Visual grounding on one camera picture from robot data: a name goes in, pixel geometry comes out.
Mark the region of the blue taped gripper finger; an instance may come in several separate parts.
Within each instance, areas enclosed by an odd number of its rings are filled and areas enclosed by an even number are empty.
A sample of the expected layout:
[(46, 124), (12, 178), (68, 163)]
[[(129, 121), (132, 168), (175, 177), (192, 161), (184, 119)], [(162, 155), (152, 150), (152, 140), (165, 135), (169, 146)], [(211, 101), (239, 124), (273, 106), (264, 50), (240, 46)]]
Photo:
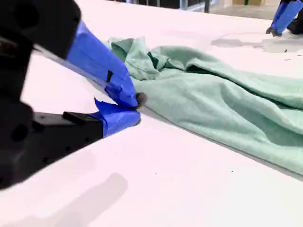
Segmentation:
[(95, 101), (97, 112), (34, 112), (33, 167), (44, 168), (69, 154), (140, 123), (138, 107)]
[(94, 81), (119, 106), (138, 108), (146, 100), (125, 64), (86, 27), (72, 0), (1, 1), (0, 66), (5, 75), (21, 72), (7, 78), (4, 94), (20, 97), (33, 50)]
[(281, 30), (284, 32), (287, 26), (292, 22), (293, 18), (303, 9), (303, 1), (302, 0), (287, 0), (288, 5), (286, 6), (286, 9), (284, 10), (281, 18), (277, 22), (278, 28), (281, 28)]
[(284, 10), (286, 9), (286, 6), (288, 5), (288, 1), (286, 0), (281, 0), (280, 4), (275, 12), (274, 18), (272, 20), (272, 23), (270, 25), (270, 27), (266, 30), (266, 34), (272, 34), (272, 35), (281, 35), (282, 34), (282, 30), (281, 28), (278, 28), (278, 26), (276, 25), (278, 20), (281, 18)]

